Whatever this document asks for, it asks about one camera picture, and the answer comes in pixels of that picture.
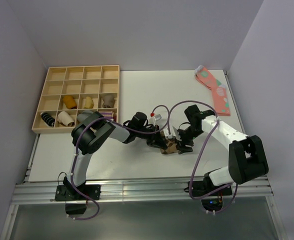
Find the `brown argyle sock pair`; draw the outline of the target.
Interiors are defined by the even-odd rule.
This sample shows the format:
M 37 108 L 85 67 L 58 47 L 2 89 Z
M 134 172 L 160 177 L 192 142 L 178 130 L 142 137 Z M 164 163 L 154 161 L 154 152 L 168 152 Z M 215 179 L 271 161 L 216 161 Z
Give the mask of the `brown argyle sock pair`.
M 160 149 L 160 153 L 163 155 L 177 154 L 179 150 L 177 149 L 177 140 L 176 137 L 166 138 L 164 132 L 160 133 L 164 142 L 166 143 L 167 149 Z

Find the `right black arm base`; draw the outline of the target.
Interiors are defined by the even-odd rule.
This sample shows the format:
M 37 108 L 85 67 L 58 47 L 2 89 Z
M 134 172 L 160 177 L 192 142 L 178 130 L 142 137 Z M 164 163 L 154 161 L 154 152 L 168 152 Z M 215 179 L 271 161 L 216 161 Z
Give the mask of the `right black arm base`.
M 192 187 L 191 187 L 191 195 L 193 197 L 202 197 L 205 194 L 208 194 L 212 191 L 212 194 L 210 194 L 210 197 L 218 197 L 218 196 L 231 196 L 233 191 L 231 189 L 231 187 L 228 185 L 220 190 L 218 190 L 219 188 L 223 187 L 223 185 L 219 185 L 219 186 L 214 186 L 211 183 L 206 183 L 204 180 L 198 180 L 198 181 L 194 181 L 192 183 Z

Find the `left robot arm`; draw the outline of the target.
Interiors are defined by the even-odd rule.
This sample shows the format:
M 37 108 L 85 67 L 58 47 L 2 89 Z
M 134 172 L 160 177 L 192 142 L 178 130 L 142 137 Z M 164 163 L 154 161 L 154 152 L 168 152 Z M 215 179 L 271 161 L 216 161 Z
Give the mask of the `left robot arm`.
M 69 184 L 66 194 L 73 200 L 83 197 L 85 193 L 83 185 L 86 183 L 86 173 L 91 157 L 108 138 L 123 144 L 129 144 L 136 138 L 140 138 L 144 139 L 149 147 L 167 149 L 159 126 L 149 124 L 147 115 L 142 112 L 137 112 L 131 120 L 120 125 L 96 111 L 80 122 L 72 130 L 71 136 L 75 153 L 70 172 L 66 177 Z

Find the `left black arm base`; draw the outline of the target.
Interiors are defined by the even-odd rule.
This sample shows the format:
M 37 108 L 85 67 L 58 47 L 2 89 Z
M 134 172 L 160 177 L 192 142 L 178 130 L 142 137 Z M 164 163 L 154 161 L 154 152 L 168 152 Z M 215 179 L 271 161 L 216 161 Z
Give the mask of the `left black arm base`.
M 65 185 L 59 185 L 56 188 L 54 200 L 56 202 L 70 202 L 70 201 L 85 201 L 91 198 L 92 200 L 96 201 L 100 199 L 101 185 L 86 184 L 83 186 L 83 189 L 80 189 L 79 191 L 82 192 L 83 195 L 75 191 L 73 187 L 71 188 L 71 191 L 69 191 Z

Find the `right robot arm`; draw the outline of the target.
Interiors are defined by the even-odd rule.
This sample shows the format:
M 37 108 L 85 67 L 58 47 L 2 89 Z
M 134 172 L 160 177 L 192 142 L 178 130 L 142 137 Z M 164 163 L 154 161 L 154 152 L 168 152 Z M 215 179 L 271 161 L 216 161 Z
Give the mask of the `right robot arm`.
M 269 172 L 264 146 L 257 135 L 249 136 L 237 131 L 220 120 L 213 110 L 200 111 L 196 105 L 191 105 L 184 113 L 189 121 L 189 127 L 177 130 L 180 137 L 179 154 L 190 152 L 193 140 L 207 133 L 192 171 L 191 181 L 194 180 L 198 164 L 210 137 L 215 138 L 228 151 L 227 166 L 204 175 L 201 184 L 207 194 L 214 195 L 223 185 L 233 183 L 241 185 Z

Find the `purple striped rolled sock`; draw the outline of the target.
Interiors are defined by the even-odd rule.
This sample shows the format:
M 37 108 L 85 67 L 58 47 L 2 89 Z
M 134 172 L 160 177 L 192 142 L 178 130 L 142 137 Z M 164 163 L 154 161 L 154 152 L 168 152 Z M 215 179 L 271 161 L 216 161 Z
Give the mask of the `purple striped rolled sock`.
M 99 111 L 99 113 L 105 118 L 108 118 L 115 122 L 117 121 L 117 114 L 113 111 Z

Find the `grey beige rolled sock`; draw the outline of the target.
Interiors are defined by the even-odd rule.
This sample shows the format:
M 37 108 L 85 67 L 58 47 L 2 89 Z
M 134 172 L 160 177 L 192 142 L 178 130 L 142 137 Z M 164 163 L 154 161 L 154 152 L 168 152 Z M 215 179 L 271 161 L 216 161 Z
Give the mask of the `grey beige rolled sock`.
M 116 97 L 112 94 L 105 94 L 101 96 L 101 107 L 102 108 L 114 108 Z

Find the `pale yellow rolled sock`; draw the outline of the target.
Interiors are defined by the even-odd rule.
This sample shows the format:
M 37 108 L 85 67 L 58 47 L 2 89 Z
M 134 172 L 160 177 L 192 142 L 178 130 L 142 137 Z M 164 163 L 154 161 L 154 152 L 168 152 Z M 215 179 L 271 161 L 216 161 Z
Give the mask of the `pale yellow rolled sock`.
M 83 108 L 84 109 L 92 109 L 93 107 L 94 107 L 94 101 L 93 101 L 93 99 L 90 97 L 90 96 L 87 96 L 86 98 L 85 98 L 85 102 L 84 102 L 84 106 L 83 106 Z

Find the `grey blue rolled sock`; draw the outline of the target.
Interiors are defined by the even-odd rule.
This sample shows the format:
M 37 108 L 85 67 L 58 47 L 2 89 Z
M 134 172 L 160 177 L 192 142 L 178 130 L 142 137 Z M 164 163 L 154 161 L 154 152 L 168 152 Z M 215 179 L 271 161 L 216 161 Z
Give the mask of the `grey blue rolled sock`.
M 76 119 L 78 122 L 83 122 L 86 118 L 90 117 L 93 114 L 91 110 L 84 110 L 77 115 Z

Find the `mustard rolled sock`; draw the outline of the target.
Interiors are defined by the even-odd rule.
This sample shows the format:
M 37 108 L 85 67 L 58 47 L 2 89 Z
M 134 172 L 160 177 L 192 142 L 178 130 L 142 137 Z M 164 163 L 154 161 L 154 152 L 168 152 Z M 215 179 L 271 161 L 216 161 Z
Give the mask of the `mustard rolled sock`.
M 65 104 L 66 108 L 69 110 L 76 109 L 78 107 L 78 105 L 72 95 L 65 95 L 62 98 L 62 101 Z

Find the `wooden compartment tray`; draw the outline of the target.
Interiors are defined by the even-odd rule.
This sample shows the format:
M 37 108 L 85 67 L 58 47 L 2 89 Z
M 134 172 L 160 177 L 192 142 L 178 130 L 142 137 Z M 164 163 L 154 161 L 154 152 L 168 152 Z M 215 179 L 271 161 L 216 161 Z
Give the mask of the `wooden compartment tray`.
M 116 97 L 114 108 L 102 108 L 102 95 L 112 94 Z M 74 97 L 77 108 L 67 109 L 63 97 Z M 50 67 L 47 71 L 42 88 L 41 97 L 32 125 L 32 130 L 37 134 L 44 133 L 69 133 L 79 123 L 78 114 L 84 110 L 113 111 L 119 113 L 120 95 L 120 66 L 119 65 L 89 65 L 89 66 L 61 66 Z M 94 102 L 91 109 L 85 109 L 85 98 L 89 96 Z M 74 126 L 59 127 L 57 115 L 66 111 L 74 118 Z M 55 114 L 54 127 L 47 126 L 41 119 L 41 112 Z

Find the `cream rolled sock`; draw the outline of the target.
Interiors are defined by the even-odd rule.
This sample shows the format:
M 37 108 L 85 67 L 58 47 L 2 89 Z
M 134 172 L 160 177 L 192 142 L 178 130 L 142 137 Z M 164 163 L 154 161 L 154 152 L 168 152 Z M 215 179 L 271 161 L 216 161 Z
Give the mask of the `cream rolled sock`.
M 73 127 L 75 125 L 74 118 L 66 111 L 58 112 L 57 122 L 59 127 Z

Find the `black white striped rolled sock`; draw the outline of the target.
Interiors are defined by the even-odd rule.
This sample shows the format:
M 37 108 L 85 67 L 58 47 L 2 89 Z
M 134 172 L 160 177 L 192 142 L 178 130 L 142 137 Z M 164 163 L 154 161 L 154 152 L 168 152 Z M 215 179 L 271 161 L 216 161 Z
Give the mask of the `black white striped rolled sock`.
M 53 128 L 55 126 L 55 116 L 56 114 L 53 112 L 41 112 L 40 117 L 43 120 L 43 122 L 48 126 Z

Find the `aluminium rail frame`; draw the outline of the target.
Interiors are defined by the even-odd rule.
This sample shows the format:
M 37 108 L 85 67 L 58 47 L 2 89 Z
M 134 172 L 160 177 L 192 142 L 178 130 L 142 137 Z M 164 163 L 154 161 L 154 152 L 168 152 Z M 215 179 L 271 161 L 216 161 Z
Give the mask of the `aluminium rail frame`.
M 124 171 L 124 158 L 94 159 L 89 184 L 100 184 L 97 217 L 67 219 L 62 202 L 54 201 L 54 172 L 42 181 L 16 185 L 1 233 L 3 240 L 285 240 L 287 233 L 266 176 L 236 189 L 232 204 L 216 215 L 202 210 L 199 200 L 184 192 L 189 170 L 172 167 L 164 158 L 155 173 L 149 166 Z

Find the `black box under rail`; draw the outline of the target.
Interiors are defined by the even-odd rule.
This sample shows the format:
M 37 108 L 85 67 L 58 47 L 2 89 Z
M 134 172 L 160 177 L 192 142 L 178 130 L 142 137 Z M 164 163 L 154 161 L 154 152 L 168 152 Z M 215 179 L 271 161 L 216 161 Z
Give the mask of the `black box under rail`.
M 83 215 L 87 210 L 86 203 L 66 203 L 65 212 L 67 215 Z

